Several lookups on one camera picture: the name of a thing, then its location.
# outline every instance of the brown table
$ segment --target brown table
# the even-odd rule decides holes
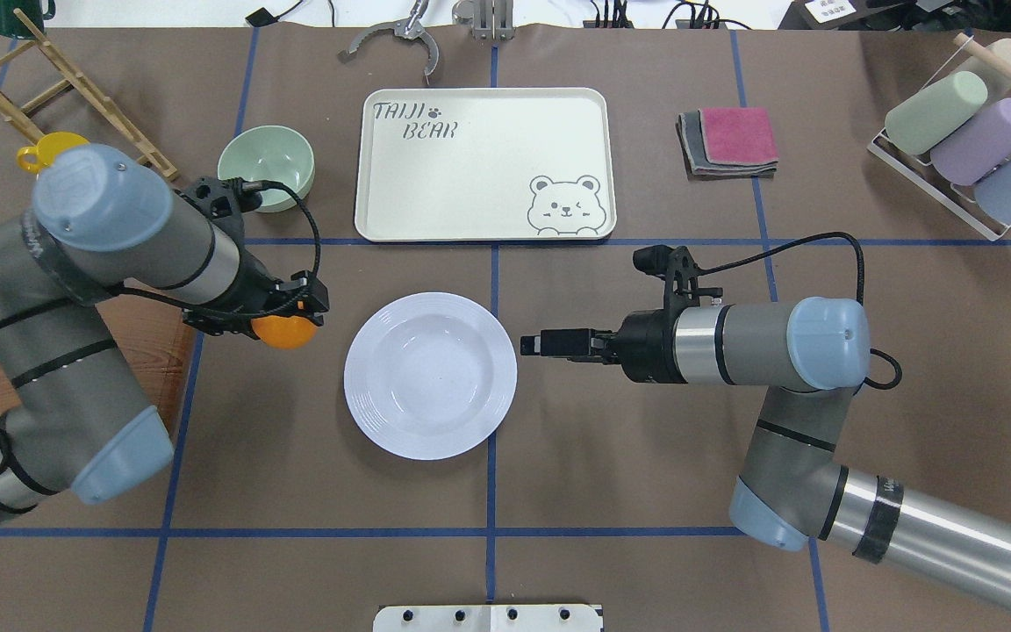
[[[379,36],[341,65],[353,29],[52,31],[185,177],[211,175],[240,128],[303,132],[334,308],[296,351],[197,340],[174,471],[99,508],[58,496],[0,529],[0,629],[356,631],[380,605],[488,597],[603,604],[608,629],[1011,629],[1000,609],[831,545],[791,555],[739,536],[728,502],[761,388],[642,385],[618,369],[519,359],[493,440],[427,463],[374,447],[342,393],[350,341],[398,296],[469,296],[513,339],[615,328],[661,295],[631,267],[635,248],[688,244],[708,267],[843,230],[865,240],[875,346],[906,377],[857,396],[838,459],[1011,521],[1011,234],[983,242],[863,151],[884,112],[949,56],[949,36],[534,25],[494,51],[462,28],[433,32],[441,87],[586,85],[607,97],[621,211],[611,239],[364,242],[353,229],[361,104],[418,87],[421,49]],[[7,72],[21,89],[45,79]],[[690,179],[677,113],[743,103],[769,110],[782,169],[758,183]],[[105,139],[72,96],[56,108],[43,115],[57,127]],[[0,123],[0,220],[28,195],[9,167],[18,144]],[[296,213],[248,229],[271,269],[308,261]],[[799,249],[770,272],[717,281],[734,302],[853,291],[843,247]]]

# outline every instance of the light blue cap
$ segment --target light blue cap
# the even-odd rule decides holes
[[[811,296],[787,321],[787,350],[795,371],[819,390],[860,385],[868,375],[868,320],[847,298]]]
[[[174,195],[153,171],[107,145],[79,145],[57,157],[33,185],[33,212],[58,241],[115,252],[155,237]]]
[[[735,479],[735,491],[731,492],[731,507],[728,517],[736,529],[771,547],[787,551],[802,551],[809,537],[799,529],[778,517],[754,491],[743,484],[743,480]]]
[[[149,479],[173,457],[170,436],[158,409],[151,405],[92,456],[71,488],[84,504],[103,503]]]

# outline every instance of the black cable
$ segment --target black cable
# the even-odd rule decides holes
[[[767,259],[769,256],[778,255],[779,252],[790,250],[795,247],[800,247],[800,245],[808,244],[810,242],[818,242],[821,240],[839,239],[845,240],[853,247],[853,252],[855,255],[855,262],[857,263],[857,287],[855,287],[855,300],[862,306],[863,305],[863,250],[860,249],[860,242],[855,239],[855,237],[850,236],[848,233],[843,233],[840,231],[830,232],[830,233],[820,233],[818,236],[803,237],[802,240],[795,240],[794,242],[788,242],[782,247],[770,249],[766,252],[761,252],[759,255],[748,256],[747,259],[742,259],[739,261],[734,261],[733,263],[725,263],[723,265],[717,265],[715,268],[702,269],[699,276],[714,275],[717,272],[723,272],[726,269],[739,268],[741,265],[747,265],[748,263],[755,263],[755,261],[761,261]],[[899,385],[900,381],[903,380],[903,367],[900,365],[899,361],[895,357],[889,356],[888,353],[884,353],[879,349],[868,349],[870,356],[878,356],[880,359],[886,361],[886,363],[892,365],[892,369],[895,375],[892,376],[891,381],[888,382],[878,382],[871,377],[865,376],[863,383],[870,385],[871,388],[878,390],[890,390]]]
[[[714,24],[713,28],[720,28],[720,24],[722,24],[722,23],[739,24],[743,28],[746,28],[747,30],[751,30],[751,27],[749,27],[749,25],[746,25],[745,23],[742,23],[742,21],[739,21],[739,20],[730,20],[727,17],[717,17],[717,19],[713,20],[713,24]]]
[[[298,0],[297,3],[294,3],[291,8],[289,8],[288,10],[280,13],[280,15],[277,15],[276,16],[276,20],[280,19],[280,17],[282,17],[282,16],[288,15],[288,13],[290,13],[291,11],[296,10],[298,8],[298,4],[305,3],[305,1],[306,0]]]
[[[895,375],[892,376],[891,381],[884,383],[875,381],[871,377],[865,377],[865,379],[863,379],[863,383],[870,385],[870,387],[876,388],[876,390],[891,390],[898,387],[900,382],[903,381],[903,367],[900,367],[899,361],[896,360],[895,357],[887,355],[887,353],[884,353],[881,349],[868,349],[868,353],[876,357],[880,357],[880,359],[886,361],[886,363],[891,364]]]
[[[697,16],[697,4],[693,4],[693,3],[677,3],[677,4],[673,5],[673,8],[669,9],[669,15],[665,16],[665,21],[663,21],[663,23],[662,23],[662,28],[665,28],[665,27],[667,27],[667,25],[669,25],[669,20],[673,19],[673,13],[676,13],[677,9],[679,9],[681,7],[688,7],[688,19],[690,19],[690,21],[694,20],[694,17]]]
[[[769,256],[778,255],[779,252],[790,250],[795,247],[800,247],[803,244],[810,244],[811,242],[820,242],[821,240],[845,240],[849,243],[850,247],[853,247],[853,252],[855,255],[855,260],[857,260],[857,288],[855,288],[855,300],[863,305],[863,251],[860,249],[860,242],[855,239],[855,237],[850,236],[848,233],[841,231],[834,231],[830,233],[819,233],[817,236],[803,237],[802,240],[795,240],[794,242],[788,242],[782,247],[772,248],[768,251],[761,252],[759,255],[748,256],[747,259],[742,259],[739,261],[734,261],[733,263],[725,263],[723,265],[717,265],[715,268],[704,269],[700,276],[714,275],[717,272],[723,272],[726,269],[739,268],[741,265],[747,265],[748,263],[755,263],[755,261],[761,261]]]
[[[33,307],[13,313],[13,315],[5,317],[4,320],[0,321],[0,330],[9,328],[11,325],[15,323],[20,323],[25,319],[32,319],[32,317],[39,317],[41,315],[41,313],[44,313],[45,311],[52,311],[54,309],[65,307],[65,305],[68,304],[75,304],[75,303],[73,302],[73,299],[69,298],[68,296],[65,296],[64,298],[58,298],[48,302],[33,305]]]
[[[711,23],[711,21],[713,20],[720,19],[720,11],[718,11],[715,7],[713,7],[713,5],[709,3],[691,3],[690,0],[678,0],[677,4],[674,4],[673,8],[669,9],[669,15],[665,16],[665,21],[662,21],[662,28],[665,28],[667,27],[667,25],[669,25],[669,20],[673,19],[673,13],[677,12],[677,9],[682,7],[682,5],[688,5],[690,7],[690,12],[688,12],[688,20],[691,22],[690,28],[694,28],[694,24],[696,23],[702,24],[703,27],[704,24]],[[697,15],[698,7],[702,8],[702,14],[700,16]]]
[[[306,222],[309,223],[309,229],[314,236],[314,267],[311,269],[311,275],[317,277],[317,267],[323,260],[323,245],[321,237],[319,232],[317,232],[317,223],[314,221],[314,216],[309,213],[309,209],[306,208],[306,204],[288,185],[284,183],[276,183],[274,180],[260,180],[257,181],[258,184],[262,185],[263,190],[276,189],[286,193],[286,195],[291,196],[294,203],[298,204],[298,210],[303,213],[306,218]],[[141,298],[148,298],[151,300],[157,300],[158,302],[164,302],[166,304],[172,304],[174,307],[180,307],[182,309],[189,309],[194,313],[202,313],[206,317],[214,317],[214,319],[228,319],[228,320],[250,320],[250,319],[263,319],[264,317],[275,317],[276,313],[282,313],[283,311],[293,309],[294,305],[301,299],[309,288],[306,285],[298,288],[298,291],[292,293],[288,299],[285,299],[282,304],[277,305],[272,309],[265,309],[264,311],[254,311],[254,312],[238,312],[238,311],[221,311],[219,309],[210,309],[208,307],[203,307],[200,304],[193,304],[185,302],[182,300],[177,300],[171,298],[171,296],[161,295],[161,293],[152,292],[149,290],[142,290],[139,288],[119,288],[116,293],[120,295],[130,295],[130,296],[141,296]]]

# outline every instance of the green bowl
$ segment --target green bowl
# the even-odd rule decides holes
[[[305,197],[314,182],[314,152],[309,143],[290,127],[264,124],[241,133],[225,145],[216,176],[244,177],[245,180],[277,180],[288,185],[299,197]],[[261,193],[260,212],[278,212],[294,205],[283,191]]]

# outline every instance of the metal claw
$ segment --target metal claw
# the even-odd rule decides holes
[[[343,64],[352,60],[357,54],[357,50],[361,48],[366,39],[370,36],[377,35],[378,32],[383,32],[385,30],[390,30],[393,36],[398,36],[398,38],[406,39],[409,41],[415,41],[417,39],[421,40],[422,43],[429,49],[429,63],[424,67],[424,81],[430,83],[429,77],[435,72],[436,67],[439,65],[439,44],[436,43],[435,38],[432,33],[428,32],[424,28],[424,24],[421,23],[421,16],[424,15],[424,11],[427,9],[427,3],[417,3],[412,7],[409,16],[404,17],[402,20],[390,21],[390,23],[376,23],[370,25],[370,27],[357,33],[354,36],[354,40],[350,41],[349,48],[345,51],[338,53],[338,59],[340,59]]]

